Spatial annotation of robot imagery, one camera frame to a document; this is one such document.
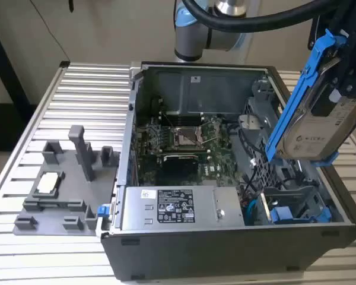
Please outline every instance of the warning label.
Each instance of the warning label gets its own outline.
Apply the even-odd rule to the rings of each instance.
[[[160,223],[194,223],[192,190],[158,190],[157,220]]]

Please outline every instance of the metal case panel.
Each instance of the metal case panel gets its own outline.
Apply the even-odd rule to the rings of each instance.
[[[187,203],[189,209],[193,209],[192,216],[195,222],[168,221],[166,207],[179,210],[181,206],[172,198],[167,198],[158,203],[161,192],[169,191],[192,191],[193,202]],[[166,217],[166,222],[160,222],[158,215]],[[153,230],[160,231],[182,231],[182,230],[214,230],[225,227],[243,227],[243,217],[239,206],[239,199],[234,187],[216,188],[213,186],[197,187],[127,187],[122,230],[142,230],[148,233]]]

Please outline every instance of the slotted aluminum surface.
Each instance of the slotted aluminum surface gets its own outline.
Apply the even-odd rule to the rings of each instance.
[[[0,284],[121,284],[113,277],[97,237],[14,236],[11,231],[43,163],[40,152],[46,140],[62,140],[62,148],[71,149],[68,129],[81,124],[93,148],[111,145],[120,150],[128,105],[128,70],[128,66],[71,64],[58,71],[0,175]],[[299,73],[280,74],[292,91]],[[347,139],[339,151],[334,165],[356,201],[355,138]],[[246,280],[258,278],[264,284],[356,285],[356,241],[346,249],[328,252],[303,275],[163,280],[160,284],[256,284]]]

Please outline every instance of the white label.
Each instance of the white label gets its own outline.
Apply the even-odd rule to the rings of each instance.
[[[201,77],[200,76],[191,76],[191,83],[200,83]]]
[[[155,196],[156,196],[155,190],[149,190],[149,189],[141,190],[141,199],[155,199]]]

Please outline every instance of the black cable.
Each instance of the black cable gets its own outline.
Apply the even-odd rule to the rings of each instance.
[[[257,174],[257,166],[255,166],[255,167],[253,168],[252,176],[250,177],[247,186],[245,186],[244,193],[248,190],[249,186],[252,184],[252,181],[254,180],[256,174]]]
[[[241,142],[241,146],[243,147],[245,153],[247,154],[247,156],[249,156],[251,159],[254,158],[253,154],[249,151],[249,149],[245,146],[245,140],[241,134],[241,130],[237,131],[237,134],[239,135],[239,140]]]
[[[173,8],[174,29],[176,29],[176,13],[177,13],[177,0],[174,0],[174,8]]]
[[[284,179],[282,181],[277,182],[275,187],[278,188],[278,187],[280,187],[282,185],[283,187],[285,187],[285,189],[287,189],[285,183],[288,182],[288,181],[293,181],[293,180],[297,180],[297,178],[295,178],[295,177],[286,178],[286,179]]]
[[[43,23],[45,24],[45,27],[47,28],[47,31],[49,32],[49,34],[53,37],[53,39],[55,40],[55,42],[57,43],[57,45],[61,48],[62,52],[65,54],[65,56],[67,57],[68,61],[70,60],[70,57],[67,55],[67,53],[65,52],[65,49],[62,47],[62,45],[59,43],[59,41],[56,39],[56,37],[54,36],[54,34],[52,33],[52,31],[50,31],[49,26],[46,24],[45,19],[42,17],[40,11],[37,9],[37,6],[33,3],[33,0],[29,0],[29,2],[32,4],[32,6],[34,7],[34,9],[36,10],[36,12],[38,13],[38,15],[40,16],[41,20],[43,21]]]
[[[211,29],[233,33],[254,33],[305,22],[334,9],[341,0],[314,0],[287,11],[253,18],[220,18],[204,11],[194,0],[182,0],[182,2],[200,23]]]
[[[257,146],[255,146],[254,144],[252,144],[252,143],[248,140],[248,138],[247,138],[245,132],[243,131],[243,128],[240,128],[240,129],[239,129],[239,137],[240,137],[240,134],[241,134],[242,137],[244,138],[244,139],[243,139],[244,142],[245,142],[250,148],[252,148],[254,151],[260,153],[260,154],[263,155],[263,156],[265,155],[265,152],[264,152],[263,150],[259,149]]]

